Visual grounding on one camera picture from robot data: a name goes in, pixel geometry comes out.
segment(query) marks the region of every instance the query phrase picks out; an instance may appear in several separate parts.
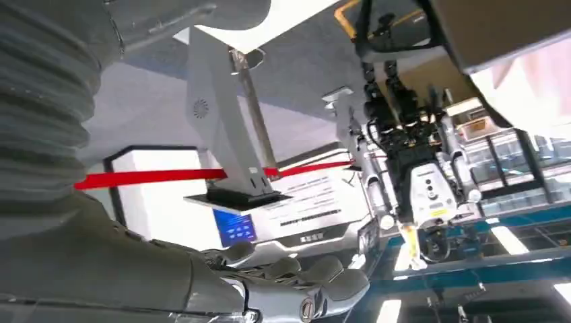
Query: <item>screen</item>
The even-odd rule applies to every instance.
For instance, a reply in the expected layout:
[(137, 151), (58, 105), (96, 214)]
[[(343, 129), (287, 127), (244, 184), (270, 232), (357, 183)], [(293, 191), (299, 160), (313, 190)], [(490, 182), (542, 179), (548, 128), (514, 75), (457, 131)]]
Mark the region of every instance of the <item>screen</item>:
[(213, 210), (213, 212), (223, 247), (230, 247), (239, 241), (253, 242), (256, 240), (256, 231), (249, 214), (237, 215), (219, 210)]

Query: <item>ceiling light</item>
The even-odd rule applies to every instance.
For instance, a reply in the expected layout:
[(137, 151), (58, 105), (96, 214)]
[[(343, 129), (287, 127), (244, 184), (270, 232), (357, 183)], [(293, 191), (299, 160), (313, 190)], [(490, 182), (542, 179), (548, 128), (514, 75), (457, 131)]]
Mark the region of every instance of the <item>ceiling light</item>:
[(488, 224), (496, 224), (500, 222), (500, 219), (498, 219), (497, 217), (492, 217), (490, 219), (486, 219), (485, 221)]
[(408, 244), (404, 243), (395, 262), (395, 271), (406, 271), (410, 266), (410, 252)]
[(571, 283), (555, 284), (553, 285), (556, 291), (563, 296), (563, 298), (571, 304)]
[(399, 312), (401, 311), (402, 301), (400, 299), (391, 299), (384, 301), (378, 313), (377, 323), (397, 323), (399, 320)]
[(549, 262), (549, 261), (553, 261), (553, 258), (535, 259), (532, 260), (531, 262)]
[(351, 264), (347, 267), (347, 269), (361, 269), (367, 262), (367, 257), (364, 254), (355, 254), (352, 258)]
[(526, 254), (529, 250), (507, 227), (493, 227), (492, 232), (510, 254)]

